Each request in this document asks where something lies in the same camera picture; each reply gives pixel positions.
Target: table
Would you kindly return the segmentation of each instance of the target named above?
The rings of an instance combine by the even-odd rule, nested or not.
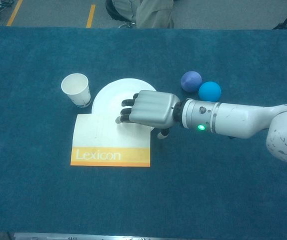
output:
[[[137,78],[180,99],[198,71],[221,102],[287,103],[287,30],[0,27],[0,231],[205,239],[287,239],[287,162],[267,131],[229,139],[175,126],[151,133],[151,167],[70,166],[71,73]]]

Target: blue ball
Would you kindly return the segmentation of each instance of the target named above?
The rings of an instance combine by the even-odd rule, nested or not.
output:
[[[197,92],[202,83],[202,76],[196,71],[187,71],[180,79],[182,89],[188,93]]]
[[[199,88],[198,95],[202,101],[217,102],[222,95],[222,90],[216,82],[207,81]]]

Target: green led light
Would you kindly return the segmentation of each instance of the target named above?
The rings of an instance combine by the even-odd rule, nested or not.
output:
[[[198,125],[197,128],[201,131],[206,130],[206,127],[204,125]]]

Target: robotic hand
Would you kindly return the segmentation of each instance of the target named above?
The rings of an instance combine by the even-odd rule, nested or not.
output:
[[[287,104],[264,107],[180,99],[171,93],[142,90],[133,99],[122,101],[116,123],[137,123],[161,129],[166,138],[176,122],[187,129],[247,139],[269,129],[266,147],[276,158],[287,162]]]

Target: orange stripe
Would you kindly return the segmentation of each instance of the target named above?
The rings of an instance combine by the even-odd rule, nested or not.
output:
[[[13,24],[13,21],[17,15],[19,8],[22,5],[22,3],[23,3],[23,0],[18,0],[17,5],[15,6],[15,8],[14,8],[14,10],[13,10],[13,12],[12,12],[12,14],[8,20],[8,23],[7,23],[8,27],[10,27]]]
[[[103,166],[103,167],[150,167],[150,162],[97,162],[72,161],[71,166]]]
[[[85,26],[87,29],[92,27],[94,14],[95,14],[95,8],[96,8],[96,5],[95,4],[91,4],[87,25]]]

